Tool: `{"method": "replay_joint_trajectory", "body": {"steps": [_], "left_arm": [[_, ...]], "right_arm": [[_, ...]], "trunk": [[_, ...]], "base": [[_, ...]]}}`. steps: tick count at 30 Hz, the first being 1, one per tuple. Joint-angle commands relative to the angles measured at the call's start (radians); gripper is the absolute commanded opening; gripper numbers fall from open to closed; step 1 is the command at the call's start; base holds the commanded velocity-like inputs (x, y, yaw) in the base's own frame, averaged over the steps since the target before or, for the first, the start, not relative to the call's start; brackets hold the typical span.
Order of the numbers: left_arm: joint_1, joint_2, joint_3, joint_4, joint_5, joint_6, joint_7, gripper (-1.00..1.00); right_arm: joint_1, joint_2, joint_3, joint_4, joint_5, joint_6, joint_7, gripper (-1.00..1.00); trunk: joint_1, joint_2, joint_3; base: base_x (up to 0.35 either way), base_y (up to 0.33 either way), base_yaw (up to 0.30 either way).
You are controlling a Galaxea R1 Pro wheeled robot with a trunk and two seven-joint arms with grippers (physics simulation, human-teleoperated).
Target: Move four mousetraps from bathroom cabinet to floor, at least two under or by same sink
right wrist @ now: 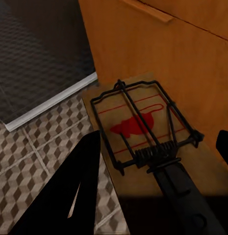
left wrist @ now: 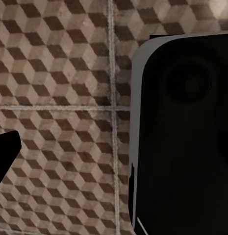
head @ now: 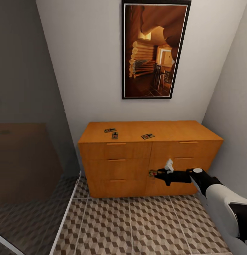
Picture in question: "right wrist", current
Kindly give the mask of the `mousetrap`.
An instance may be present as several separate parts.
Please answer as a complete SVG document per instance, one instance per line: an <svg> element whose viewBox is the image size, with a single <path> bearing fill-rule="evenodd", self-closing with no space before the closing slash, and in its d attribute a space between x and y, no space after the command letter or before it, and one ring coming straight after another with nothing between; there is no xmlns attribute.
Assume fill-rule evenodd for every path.
<svg viewBox="0 0 228 235"><path fill-rule="evenodd" d="M80 94L131 235L228 235L228 170L150 72Z"/></svg>

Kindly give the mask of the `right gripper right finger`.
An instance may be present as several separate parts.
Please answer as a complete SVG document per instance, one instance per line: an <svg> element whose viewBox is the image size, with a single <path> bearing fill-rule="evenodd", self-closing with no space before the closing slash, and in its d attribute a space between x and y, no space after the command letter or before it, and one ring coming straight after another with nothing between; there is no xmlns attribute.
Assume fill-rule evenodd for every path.
<svg viewBox="0 0 228 235"><path fill-rule="evenodd" d="M228 164L228 131L220 131L216 142L216 149Z"/></svg>

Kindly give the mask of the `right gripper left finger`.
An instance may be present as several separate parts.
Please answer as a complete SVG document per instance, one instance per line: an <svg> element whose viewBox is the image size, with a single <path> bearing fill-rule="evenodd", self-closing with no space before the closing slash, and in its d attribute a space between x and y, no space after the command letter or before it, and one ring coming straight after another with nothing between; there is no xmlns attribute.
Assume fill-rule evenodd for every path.
<svg viewBox="0 0 228 235"><path fill-rule="evenodd" d="M83 136L7 235L94 235L100 150L99 130Z"/></svg>

